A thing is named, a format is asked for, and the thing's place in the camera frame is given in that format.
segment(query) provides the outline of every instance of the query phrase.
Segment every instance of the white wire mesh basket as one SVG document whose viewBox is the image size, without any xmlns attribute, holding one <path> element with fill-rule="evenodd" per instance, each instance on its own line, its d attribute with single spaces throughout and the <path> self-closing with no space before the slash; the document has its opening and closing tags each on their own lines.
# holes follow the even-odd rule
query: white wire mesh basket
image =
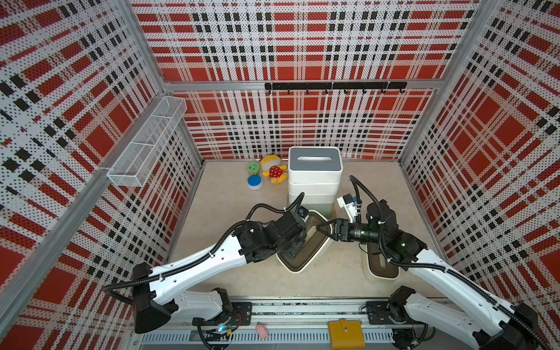
<svg viewBox="0 0 560 350">
<path fill-rule="evenodd" d="M 109 171 L 109 179 L 116 186 L 144 186 L 185 111 L 184 99 L 161 99 Z"/>
</svg>

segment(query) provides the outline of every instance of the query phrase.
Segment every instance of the perforated metal panel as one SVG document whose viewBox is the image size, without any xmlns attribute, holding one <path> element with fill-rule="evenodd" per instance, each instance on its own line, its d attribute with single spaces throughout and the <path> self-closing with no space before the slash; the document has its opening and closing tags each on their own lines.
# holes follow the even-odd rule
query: perforated metal panel
<svg viewBox="0 0 560 350">
<path fill-rule="evenodd" d="M 406 166 L 453 265 L 558 346 L 560 3 L 501 0 Z"/>
<path fill-rule="evenodd" d="M 131 0 L 167 81 L 439 78 L 477 0 Z"/>
<path fill-rule="evenodd" d="M 144 187 L 109 186 L 0 349 L 119 349 L 132 308 L 101 289 L 162 263 L 196 171 L 175 131 Z"/>
<path fill-rule="evenodd" d="M 334 146 L 344 158 L 397 159 L 431 90 L 178 92 L 201 155 L 288 156 L 291 146 Z"/>
<path fill-rule="evenodd" d="M 0 4 L 0 292 L 154 95 L 112 1 Z"/>
</svg>

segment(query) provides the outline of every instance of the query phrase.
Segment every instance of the white stacked container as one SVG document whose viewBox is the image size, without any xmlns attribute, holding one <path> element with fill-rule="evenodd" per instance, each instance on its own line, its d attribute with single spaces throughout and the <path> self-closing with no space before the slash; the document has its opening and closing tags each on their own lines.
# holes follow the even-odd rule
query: white stacked container
<svg viewBox="0 0 560 350">
<path fill-rule="evenodd" d="M 305 193 L 302 204 L 326 217 L 333 213 L 337 200 L 342 158 L 336 147 L 290 147 L 288 153 L 289 202 Z"/>
</svg>

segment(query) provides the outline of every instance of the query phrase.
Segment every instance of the small pink object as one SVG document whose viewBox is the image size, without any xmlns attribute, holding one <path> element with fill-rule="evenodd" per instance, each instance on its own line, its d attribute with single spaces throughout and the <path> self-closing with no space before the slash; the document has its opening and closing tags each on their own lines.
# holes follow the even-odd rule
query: small pink object
<svg viewBox="0 0 560 350">
<path fill-rule="evenodd" d="M 256 332 L 259 333 L 261 339 L 267 339 L 269 337 L 267 327 L 264 324 L 259 323 L 256 325 Z"/>
</svg>

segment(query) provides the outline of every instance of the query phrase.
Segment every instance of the stuffed toy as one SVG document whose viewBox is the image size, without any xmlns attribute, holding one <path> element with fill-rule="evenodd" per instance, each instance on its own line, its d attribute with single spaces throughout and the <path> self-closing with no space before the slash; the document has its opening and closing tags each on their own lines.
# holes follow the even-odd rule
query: stuffed toy
<svg viewBox="0 0 560 350">
<path fill-rule="evenodd" d="M 288 167 L 280 165 L 280 157 L 275 155 L 265 156 L 260 161 L 260 167 L 263 169 L 263 176 L 270 177 L 270 183 L 280 184 L 288 178 L 288 173 L 285 172 Z"/>
</svg>

